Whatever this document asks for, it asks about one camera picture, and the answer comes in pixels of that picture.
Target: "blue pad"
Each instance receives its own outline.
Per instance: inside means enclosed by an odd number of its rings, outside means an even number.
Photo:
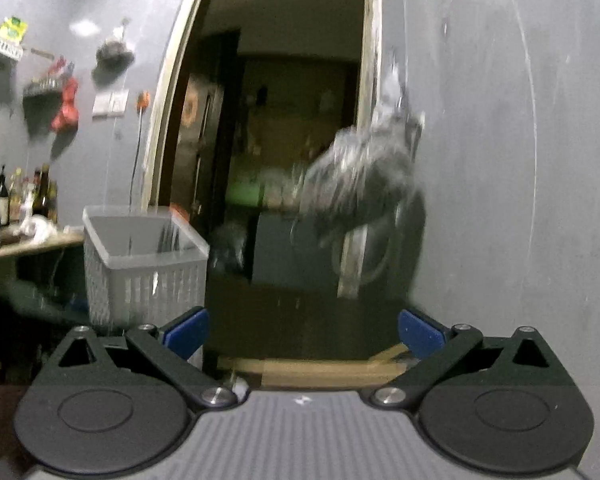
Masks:
[[[209,313],[202,309],[164,333],[162,343],[184,360],[202,346],[209,337]]]
[[[408,310],[398,314],[398,336],[418,359],[424,359],[445,345],[445,335]]]

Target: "metal screw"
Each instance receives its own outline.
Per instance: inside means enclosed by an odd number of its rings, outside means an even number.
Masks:
[[[403,402],[403,400],[407,398],[407,394],[395,386],[386,386],[376,390],[374,393],[374,398],[379,404],[392,406],[394,404],[400,404]]]
[[[202,392],[202,400],[214,408],[224,408],[234,403],[234,394],[222,386],[215,386]]]

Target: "wooden door frame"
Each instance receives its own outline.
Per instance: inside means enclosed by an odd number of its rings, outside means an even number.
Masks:
[[[154,105],[150,117],[150,130],[142,164],[142,193],[140,206],[143,209],[157,204],[162,175],[162,158],[166,133],[171,118],[176,83],[182,68],[187,44],[194,25],[200,26],[200,10],[205,0],[183,0],[176,15],[171,37],[167,44],[164,60],[158,77]],[[373,104],[378,90],[382,35],[381,0],[365,0],[360,89],[356,124],[370,123]],[[340,296],[356,297],[362,274],[365,253],[366,227],[347,234],[342,251],[340,272],[343,276],[338,287]]]

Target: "red glove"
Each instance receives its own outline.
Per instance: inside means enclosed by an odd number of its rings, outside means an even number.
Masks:
[[[78,80],[75,77],[69,78],[62,89],[62,107],[51,123],[51,128],[56,133],[78,126],[79,113],[78,108],[75,107],[75,93],[77,90]]]

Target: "open door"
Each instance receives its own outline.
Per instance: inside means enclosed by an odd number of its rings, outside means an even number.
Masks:
[[[204,237],[222,221],[224,192],[237,115],[239,31],[202,39],[191,56],[187,91],[175,143],[165,146],[160,203],[176,204]]]

